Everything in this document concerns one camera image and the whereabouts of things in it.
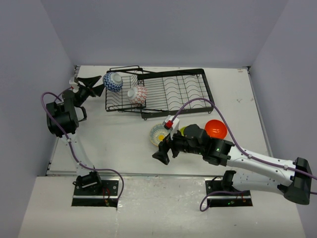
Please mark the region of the red pattern white bowl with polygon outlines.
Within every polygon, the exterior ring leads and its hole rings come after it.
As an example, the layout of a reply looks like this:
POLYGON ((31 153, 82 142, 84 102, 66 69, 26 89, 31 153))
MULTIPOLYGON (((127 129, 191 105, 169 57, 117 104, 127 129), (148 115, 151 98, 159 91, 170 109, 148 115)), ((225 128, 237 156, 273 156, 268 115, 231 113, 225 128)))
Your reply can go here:
POLYGON ((136 107, 145 103, 147 94, 148 90, 146 87, 136 85, 128 90, 127 97, 129 102, 136 107))

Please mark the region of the blue zigzag pattern bowl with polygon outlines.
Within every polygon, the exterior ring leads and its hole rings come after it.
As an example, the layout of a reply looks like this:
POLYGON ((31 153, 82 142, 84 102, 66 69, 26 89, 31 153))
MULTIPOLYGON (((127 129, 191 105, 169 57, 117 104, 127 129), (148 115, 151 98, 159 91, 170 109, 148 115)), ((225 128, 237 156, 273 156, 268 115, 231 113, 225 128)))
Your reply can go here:
POLYGON ((123 87, 122 77, 116 72, 109 72, 103 76, 104 87, 110 92, 120 92, 123 87))

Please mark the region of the lime green bowl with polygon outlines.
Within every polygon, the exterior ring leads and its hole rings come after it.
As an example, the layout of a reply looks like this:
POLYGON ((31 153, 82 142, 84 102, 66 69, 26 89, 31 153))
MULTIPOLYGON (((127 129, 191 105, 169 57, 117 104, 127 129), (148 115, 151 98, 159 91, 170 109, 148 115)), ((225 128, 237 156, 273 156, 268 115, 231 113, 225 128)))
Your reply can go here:
POLYGON ((185 136, 185 133, 184 133, 185 129, 186 129, 186 126, 180 128, 180 130, 179 130, 181 132, 182 136, 185 136))

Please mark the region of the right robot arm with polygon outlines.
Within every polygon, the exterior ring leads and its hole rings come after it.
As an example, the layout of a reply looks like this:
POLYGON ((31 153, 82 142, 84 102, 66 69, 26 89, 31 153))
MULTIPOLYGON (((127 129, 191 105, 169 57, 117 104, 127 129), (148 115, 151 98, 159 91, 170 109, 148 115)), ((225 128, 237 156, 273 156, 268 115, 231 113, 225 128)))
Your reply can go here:
POLYGON ((280 194, 300 205, 310 202, 312 171, 304 158, 292 161, 253 153, 230 141, 208 136, 196 124, 187 126, 183 133, 178 131, 166 136, 152 157, 168 165, 168 152, 172 152, 174 158, 180 152, 197 154, 214 166, 250 171, 249 174, 226 171, 215 193, 232 195, 258 190, 280 194))

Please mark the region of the yellow sun pattern bowl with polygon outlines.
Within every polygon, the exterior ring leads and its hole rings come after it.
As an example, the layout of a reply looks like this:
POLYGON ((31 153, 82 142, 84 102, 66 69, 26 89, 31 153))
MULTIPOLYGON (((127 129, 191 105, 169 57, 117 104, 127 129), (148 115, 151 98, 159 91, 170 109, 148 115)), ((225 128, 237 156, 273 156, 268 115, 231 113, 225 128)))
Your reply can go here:
POLYGON ((162 124, 154 125, 150 130, 150 141, 155 146, 158 146, 163 139, 170 134, 170 130, 166 129, 162 124))

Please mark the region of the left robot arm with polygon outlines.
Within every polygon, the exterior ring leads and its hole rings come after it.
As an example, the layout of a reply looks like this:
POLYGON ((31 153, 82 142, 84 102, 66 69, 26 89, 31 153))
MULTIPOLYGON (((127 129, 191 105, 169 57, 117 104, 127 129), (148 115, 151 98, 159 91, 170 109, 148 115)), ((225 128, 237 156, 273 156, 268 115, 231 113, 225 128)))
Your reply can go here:
POLYGON ((45 104, 47 126, 50 133, 60 138, 69 148, 74 160, 77 179, 73 183, 81 192, 97 195, 102 191, 103 182, 92 162, 88 159, 83 145, 76 134, 79 123, 87 119, 86 109, 82 106, 89 97, 101 96, 104 86, 96 83, 101 76, 89 78, 74 77, 71 87, 64 90, 56 100, 45 104))

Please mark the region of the orange bowl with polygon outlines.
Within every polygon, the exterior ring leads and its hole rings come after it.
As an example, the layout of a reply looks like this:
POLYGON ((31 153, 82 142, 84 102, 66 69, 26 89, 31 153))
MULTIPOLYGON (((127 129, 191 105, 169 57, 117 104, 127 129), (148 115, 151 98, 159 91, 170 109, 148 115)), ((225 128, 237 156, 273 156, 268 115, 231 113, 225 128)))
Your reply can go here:
POLYGON ((227 136, 227 127, 219 120, 209 120, 205 125, 205 131, 210 137, 224 139, 227 136))

